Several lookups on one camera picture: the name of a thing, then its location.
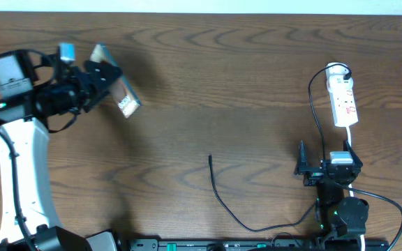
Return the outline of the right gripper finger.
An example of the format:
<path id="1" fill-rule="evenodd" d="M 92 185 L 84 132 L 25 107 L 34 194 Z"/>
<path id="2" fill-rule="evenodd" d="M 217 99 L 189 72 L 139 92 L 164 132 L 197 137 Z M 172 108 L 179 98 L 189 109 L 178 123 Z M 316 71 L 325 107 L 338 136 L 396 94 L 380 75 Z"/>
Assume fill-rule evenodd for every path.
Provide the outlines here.
<path id="1" fill-rule="evenodd" d="M 356 168 L 362 168 L 363 167 L 362 161 L 359 159 L 357 154 L 353 151 L 353 149 L 352 149 L 352 147 L 351 147 L 351 145 L 350 145 L 348 140 L 345 140 L 343 142 L 343 150 L 347 151 L 350 154 L 350 156 L 351 156 L 351 158 L 353 160 L 353 165 Z"/>
<path id="2" fill-rule="evenodd" d="M 306 147 L 303 141 L 299 143 L 299 154 L 297 157 L 297 163 L 295 166 L 295 175 L 304 175 L 308 171 L 308 161 L 306 155 Z"/>

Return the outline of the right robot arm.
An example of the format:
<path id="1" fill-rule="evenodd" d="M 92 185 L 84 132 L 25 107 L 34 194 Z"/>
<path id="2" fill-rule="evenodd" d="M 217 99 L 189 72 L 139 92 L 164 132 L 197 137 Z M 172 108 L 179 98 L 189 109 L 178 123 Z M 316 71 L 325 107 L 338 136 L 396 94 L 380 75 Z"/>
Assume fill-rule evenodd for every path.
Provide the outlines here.
<path id="1" fill-rule="evenodd" d="M 299 155 L 295 174 L 303 176 L 305 186 L 317 190 L 316 218 L 322 233 L 315 244 L 323 250 L 365 250 L 366 221 L 369 204 L 354 195 L 344 195 L 358 177 L 362 161 L 350 143 L 343 143 L 342 151 L 330 153 L 330 159 L 322 160 L 317 167 L 308 163 L 306 147 L 299 143 Z"/>

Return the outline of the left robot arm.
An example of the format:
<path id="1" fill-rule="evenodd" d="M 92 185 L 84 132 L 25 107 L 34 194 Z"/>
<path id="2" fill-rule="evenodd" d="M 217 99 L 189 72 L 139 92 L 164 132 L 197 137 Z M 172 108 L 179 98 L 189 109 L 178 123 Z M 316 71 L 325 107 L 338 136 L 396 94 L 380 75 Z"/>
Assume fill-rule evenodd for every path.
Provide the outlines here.
<path id="1" fill-rule="evenodd" d="M 90 111 L 121 77 L 111 63 L 73 65 L 73 46 L 41 54 L 40 67 L 52 69 L 40 82 L 31 50 L 0 54 L 0 250 L 120 250 L 111 230 L 83 237 L 64 229 L 52 198 L 47 148 L 51 116 Z"/>

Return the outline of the Galaxy S25 Ultra smartphone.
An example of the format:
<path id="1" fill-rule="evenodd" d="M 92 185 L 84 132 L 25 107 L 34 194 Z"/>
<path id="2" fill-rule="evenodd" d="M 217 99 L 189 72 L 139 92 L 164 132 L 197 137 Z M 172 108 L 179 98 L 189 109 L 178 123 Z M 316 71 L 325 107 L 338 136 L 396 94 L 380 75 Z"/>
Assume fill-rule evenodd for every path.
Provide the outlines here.
<path id="1" fill-rule="evenodd" d="M 96 44 L 91 53 L 90 60 L 98 63 L 106 62 L 112 66 L 118 67 L 114 57 L 109 52 L 108 48 L 102 43 Z M 114 84 L 111 85 L 109 92 L 114 103 L 117 105 L 126 119 L 132 116 L 133 113 L 142 105 L 140 99 L 134 92 L 124 74 L 122 74 L 121 77 L 119 77 Z"/>

